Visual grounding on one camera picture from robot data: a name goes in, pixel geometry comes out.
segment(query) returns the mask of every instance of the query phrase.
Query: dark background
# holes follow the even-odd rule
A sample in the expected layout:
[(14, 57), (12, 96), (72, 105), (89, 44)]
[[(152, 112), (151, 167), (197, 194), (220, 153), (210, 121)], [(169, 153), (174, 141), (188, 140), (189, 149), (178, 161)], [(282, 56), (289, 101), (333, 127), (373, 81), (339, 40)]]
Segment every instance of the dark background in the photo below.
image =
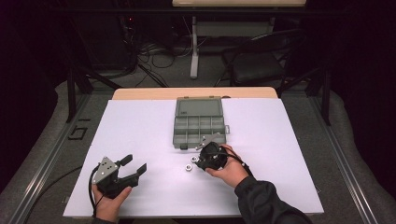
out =
[[(109, 1), (99, 2), (105, 3), (102, 7), (114, 7)], [(162, 4), (157, 7), (170, 7), (171, 1), (160, 2)], [(157, 3), (146, 1), (140, 7)], [(39, 5), (43, 4), (88, 4), (85, 7), (89, 7), (90, 1), (40, 1)], [(54, 88), (66, 80), (70, 64), (64, 54), (65, 43), (71, 47), (78, 62), (88, 67), (125, 68), (134, 65), (134, 61), (131, 49), (122, 44), (117, 18), (84, 19), (87, 17), (79, 16), (73, 25), (66, 17), (43, 13), (33, 1), (3, 1), (1, 5), (0, 92), (3, 105), (0, 148), (3, 159), (0, 190), (3, 190), (35, 144), (56, 106)], [(303, 73), (323, 61), (332, 62), (332, 90), (345, 102), (358, 151), (378, 182), (395, 198), (394, 5), (390, 0), (309, 1), (308, 8), (347, 8), (351, 16), (301, 20), (301, 27), (308, 33), (308, 41), (297, 52), (292, 68)], [(160, 39), (167, 47), (175, 40), (174, 35), (180, 32), (177, 30), (180, 23), (177, 18), (140, 17), (136, 21), (145, 27), (142, 32), (149, 38), (158, 40), (161, 36), (156, 31), (161, 31), (163, 38)]]

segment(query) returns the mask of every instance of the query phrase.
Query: desk leg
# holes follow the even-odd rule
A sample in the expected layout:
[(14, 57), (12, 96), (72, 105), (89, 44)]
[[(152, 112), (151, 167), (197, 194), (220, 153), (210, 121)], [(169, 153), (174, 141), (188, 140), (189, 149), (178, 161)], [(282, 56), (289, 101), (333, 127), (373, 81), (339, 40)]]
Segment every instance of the desk leg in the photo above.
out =
[(197, 20), (192, 17), (192, 59), (190, 77), (198, 78), (198, 46), (197, 46)]

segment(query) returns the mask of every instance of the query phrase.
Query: gray organizer box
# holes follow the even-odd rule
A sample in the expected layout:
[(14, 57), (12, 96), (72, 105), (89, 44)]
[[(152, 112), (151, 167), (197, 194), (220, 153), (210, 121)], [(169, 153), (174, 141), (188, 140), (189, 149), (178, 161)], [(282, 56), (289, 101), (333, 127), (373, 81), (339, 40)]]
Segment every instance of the gray organizer box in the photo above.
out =
[(226, 143), (220, 97), (177, 98), (173, 138), (175, 148), (197, 147), (205, 136), (213, 133), (220, 133), (214, 142)]

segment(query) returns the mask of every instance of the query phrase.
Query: gray floor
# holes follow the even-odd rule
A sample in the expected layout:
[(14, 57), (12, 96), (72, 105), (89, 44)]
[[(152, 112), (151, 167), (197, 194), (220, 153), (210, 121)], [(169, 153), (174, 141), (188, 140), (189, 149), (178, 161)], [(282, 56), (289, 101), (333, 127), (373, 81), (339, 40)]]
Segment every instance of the gray floor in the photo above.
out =
[[(155, 56), (155, 62), (168, 65), (171, 58)], [(172, 66), (158, 69), (151, 68), (161, 74), (170, 87), (210, 87), (222, 71), (221, 61), (217, 56), (203, 56), (200, 58), (199, 77), (195, 80), (189, 78), (190, 57), (177, 57)], [(113, 79), (124, 87), (134, 87), (141, 80), (138, 87), (158, 87), (149, 77), (140, 70), (135, 73)], [(31, 153), (9, 182), (7, 188), (0, 195), (0, 223), (20, 223), (26, 217), (26, 211), (31, 206), (23, 207), (29, 203), (26, 192), (32, 192), (37, 187), (34, 195), (45, 188), (50, 182), (67, 171), (76, 168), (84, 162), (85, 155), (91, 144), (100, 118), (106, 108), (106, 101), (113, 93), (108, 87), (97, 81), (92, 81), (95, 91), (91, 96), (80, 96), (80, 113), (70, 125), (65, 124), (67, 118), (67, 91), (65, 83), (57, 88), (59, 102), (53, 113), (52, 119), (40, 138), (37, 140)], [(293, 130), (296, 133), (301, 150), (315, 185), (320, 189), (319, 198), (325, 213), (312, 216), (314, 223), (396, 223), (396, 203), (375, 181), (370, 169), (361, 160), (353, 143), (353, 132), (349, 126), (347, 114), (342, 100), (332, 94), (331, 98), (331, 133), (335, 135), (335, 144), (342, 150), (352, 174), (359, 183), (358, 187), (364, 196), (376, 222), (367, 222), (365, 213), (361, 211), (356, 198), (356, 188), (350, 187), (350, 181), (343, 175), (343, 165), (338, 163), (337, 154), (334, 153), (334, 140), (329, 136), (329, 127), (323, 125), (318, 116), (318, 99), (307, 98), (298, 88), (285, 93), (282, 100), (290, 116)], [(87, 128), (83, 140), (69, 140), (75, 126)], [(42, 176), (37, 185), (30, 185), (37, 179), (37, 173), (43, 169), (51, 156), (51, 167), (46, 175)], [(73, 190), (78, 178), (78, 171), (68, 175), (53, 185), (37, 202), (28, 223), (90, 223), (88, 219), (72, 219), (62, 217), (66, 203), (64, 199)], [(171, 219), (138, 219), (134, 223), (174, 223)]]

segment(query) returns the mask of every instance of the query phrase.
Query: wire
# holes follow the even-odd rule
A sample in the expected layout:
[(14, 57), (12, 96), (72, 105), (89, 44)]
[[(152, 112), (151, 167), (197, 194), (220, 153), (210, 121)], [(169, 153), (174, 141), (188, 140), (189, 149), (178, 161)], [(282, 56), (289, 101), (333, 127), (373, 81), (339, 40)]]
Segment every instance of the wire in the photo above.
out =
[(60, 181), (61, 179), (63, 179), (64, 177), (74, 173), (77, 170), (80, 170), (82, 168), (82, 166), (79, 166), (77, 168), (74, 168), (73, 170), (67, 172), (64, 175), (59, 176), (58, 178), (56, 178), (54, 181), (52, 181), (48, 186), (46, 186), (41, 192), (40, 194), (38, 194), (37, 198), (35, 199), (35, 202), (32, 204), (32, 207), (29, 209), (28, 214), (26, 215), (26, 218), (24, 219), (23, 223), (27, 223), (27, 220), (29, 219), (29, 216), (32, 214), (33, 209), (35, 208), (35, 206), (37, 205), (38, 201), (40, 200), (40, 198), (44, 195), (44, 193), (47, 192), (47, 190), (49, 190), (54, 184), (58, 183), (58, 181)]

